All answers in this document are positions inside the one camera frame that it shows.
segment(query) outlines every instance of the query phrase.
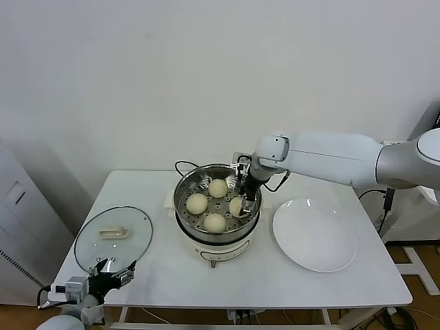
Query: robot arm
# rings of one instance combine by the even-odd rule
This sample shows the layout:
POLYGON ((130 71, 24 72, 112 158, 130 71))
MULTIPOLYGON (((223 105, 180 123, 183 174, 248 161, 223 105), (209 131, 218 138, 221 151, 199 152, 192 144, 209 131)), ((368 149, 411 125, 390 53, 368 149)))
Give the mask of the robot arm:
POLYGON ((243 209, 248 209, 262 184, 284 171, 352 187, 383 184, 440 190, 439 142, 440 129, 390 146, 357 134, 271 133, 259 139, 252 155, 243 184, 243 209))
POLYGON ((130 283, 134 279, 136 265, 134 261, 119 272, 102 272, 107 262, 108 259, 104 259, 95 267, 90 267, 88 278, 72 277, 65 286, 57 286, 57 292, 65 293, 66 302, 53 305, 46 302, 40 305, 40 293, 38 293, 38 309, 44 310, 61 305, 64 305, 64 308, 60 315, 50 318, 36 330, 87 330, 97 322, 104 322, 102 304, 105 296, 110 290, 119 289, 130 283))

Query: white table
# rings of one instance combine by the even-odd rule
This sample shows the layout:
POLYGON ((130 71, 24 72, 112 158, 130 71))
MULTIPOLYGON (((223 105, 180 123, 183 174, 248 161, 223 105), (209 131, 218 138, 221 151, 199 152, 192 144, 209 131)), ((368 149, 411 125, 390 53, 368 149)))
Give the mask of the white table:
MULTIPOLYGON (((113 171, 107 178, 85 223, 107 208, 135 206, 151 218, 154 233, 149 249, 136 265, 135 279, 120 290, 110 291, 106 305, 216 309, 362 308, 343 317, 341 327, 329 328, 350 329, 380 307, 411 303, 408 288, 351 188, 291 175, 278 192, 270 195, 272 209, 266 210, 267 219, 272 219, 284 201, 295 197, 319 199, 343 207, 353 219, 358 246, 352 264, 342 271, 321 274, 295 264, 272 238, 270 221, 258 223, 254 240, 245 254, 212 269, 187 250, 186 238, 176 220, 168 217, 163 207, 167 192, 178 180, 177 173, 168 171, 113 171)), ((72 246, 54 284, 63 285, 72 276, 86 275, 76 264, 72 246)), ((63 295, 53 292, 49 298, 65 300, 63 295)), ((114 329, 132 328, 117 324, 114 329)))

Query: wooden floor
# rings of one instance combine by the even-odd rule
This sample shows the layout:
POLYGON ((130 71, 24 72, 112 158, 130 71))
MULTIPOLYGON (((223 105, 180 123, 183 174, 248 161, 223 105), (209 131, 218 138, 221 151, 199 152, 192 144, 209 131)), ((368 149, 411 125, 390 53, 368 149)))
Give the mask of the wooden floor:
MULTIPOLYGON (((400 247, 389 247, 388 251, 396 263, 408 262, 403 250, 400 247)), ((431 276, 434 278, 438 286, 440 286, 440 256, 433 246, 419 246, 416 251, 422 259, 431 276)), ((437 318, 440 318, 440 296, 429 296, 421 281, 416 276, 404 277, 407 286, 410 288, 413 303, 410 308, 423 310, 437 318)), ((231 322, 226 317, 224 310, 213 309, 149 309, 155 314, 177 324, 207 324, 207 325, 230 325, 231 322)), ((38 311, 35 307, 20 307, 0 305, 0 325, 1 330, 31 330, 38 327, 39 324, 58 315, 59 310, 53 309, 49 311, 38 311)), ((107 322, 118 321, 120 308, 106 308, 107 322)), ((440 322, 429 318, 418 312, 410 312, 420 330, 440 329, 440 322)), ((310 324, 312 318, 314 324, 322 324, 322 316, 319 311, 313 313, 310 310, 303 311, 287 311, 290 319, 298 325, 310 324)), ((336 323, 339 318, 339 311, 330 311, 332 322, 336 323)), ((262 325, 288 325, 288 321, 283 315, 283 311, 271 310, 265 311, 258 315, 262 325)), ((140 308, 131 308, 126 319, 128 322, 149 322, 160 323, 159 320, 148 315, 140 308)), ((252 324, 256 324, 256 320, 252 317, 252 324)), ((383 329, 377 321, 374 322, 368 330, 383 329)))

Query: stainless steel pot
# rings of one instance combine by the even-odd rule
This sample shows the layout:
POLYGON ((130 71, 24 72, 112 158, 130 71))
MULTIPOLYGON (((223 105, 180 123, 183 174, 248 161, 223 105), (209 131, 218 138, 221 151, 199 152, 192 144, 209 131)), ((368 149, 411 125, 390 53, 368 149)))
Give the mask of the stainless steel pot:
POLYGON ((235 218, 229 213, 229 202, 239 196, 239 183, 235 170, 226 164, 209 164, 197 167, 182 177, 174 190, 176 219, 182 231, 190 238, 206 245, 227 245, 240 241, 256 226, 261 207, 261 191, 256 194, 256 205, 250 215, 235 218), (228 184, 228 194, 224 198, 209 195, 209 183, 214 179, 224 179, 228 184), (208 209, 193 215, 186 210, 186 200, 192 194, 201 193, 208 198, 208 209), (211 233, 203 229, 203 222, 210 213, 218 213, 226 219, 226 231, 211 233))

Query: steamed bun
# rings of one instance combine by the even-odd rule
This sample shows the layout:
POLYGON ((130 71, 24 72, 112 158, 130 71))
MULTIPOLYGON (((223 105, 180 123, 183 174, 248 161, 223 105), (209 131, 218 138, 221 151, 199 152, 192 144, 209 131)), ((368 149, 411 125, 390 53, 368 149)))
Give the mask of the steamed bun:
POLYGON ((186 201, 186 210, 192 215, 200 215, 208 208, 208 199, 202 194, 193 194, 186 201))
POLYGON ((209 184, 208 192, 214 198, 223 198, 228 193, 228 184, 222 179, 212 180, 209 184))
POLYGON ((203 220, 203 228, 207 232, 225 232, 226 231, 226 219, 220 214, 211 213, 205 220, 203 220))
POLYGON ((241 211, 241 203, 243 202, 242 197, 235 197, 230 203, 229 203, 229 212, 233 217, 236 218, 244 218, 247 216, 247 214, 240 215, 241 211))

